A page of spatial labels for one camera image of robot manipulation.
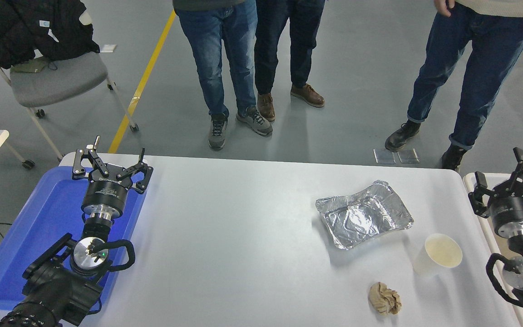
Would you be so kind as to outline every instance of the aluminum foil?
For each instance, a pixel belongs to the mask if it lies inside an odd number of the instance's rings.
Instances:
[[[318,199],[316,209],[334,245],[342,250],[393,230],[409,229],[414,222],[399,195],[384,180],[376,180],[353,195]]]

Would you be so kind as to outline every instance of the paper cup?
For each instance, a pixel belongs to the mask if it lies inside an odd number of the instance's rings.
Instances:
[[[413,261],[413,269],[424,277],[432,277],[457,267],[463,259],[461,248],[445,234],[431,234]]]

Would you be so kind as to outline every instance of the jeans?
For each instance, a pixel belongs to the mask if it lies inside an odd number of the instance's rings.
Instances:
[[[290,75],[295,87],[303,87],[310,75],[312,50],[324,10],[324,0],[257,0],[254,56],[259,94],[270,93],[278,66],[278,41],[290,20]]]
[[[237,109],[241,116],[245,116],[247,108],[256,105],[253,89],[253,40],[257,25],[255,0],[214,10],[175,11],[193,50],[209,114],[229,116],[229,110],[223,103],[223,40]]]
[[[451,17],[437,14],[427,41],[427,58],[415,81],[407,117],[422,123],[440,86],[471,41],[452,144],[473,147],[504,79],[523,50],[523,18],[480,15],[459,3]]]

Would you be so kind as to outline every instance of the chair caster wheel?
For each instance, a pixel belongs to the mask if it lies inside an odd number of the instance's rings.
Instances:
[[[31,170],[31,168],[33,168],[35,166],[35,162],[33,162],[31,160],[26,160],[24,162],[21,162],[21,166],[23,166],[23,168],[25,168],[27,170]]]

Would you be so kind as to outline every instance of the blue tray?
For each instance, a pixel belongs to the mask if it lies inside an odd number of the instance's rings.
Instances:
[[[23,271],[64,234],[79,240],[84,223],[80,209],[88,180],[72,180],[70,166],[46,172],[38,182],[17,219],[0,245],[0,310],[12,310],[25,296]],[[143,205],[144,196],[129,191],[122,217],[114,220],[109,241],[129,239]],[[110,251],[114,264],[121,264],[126,250]],[[64,266],[70,269],[69,259]],[[104,287],[102,304],[114,286],[118,273],[111,272],[98,284]]]

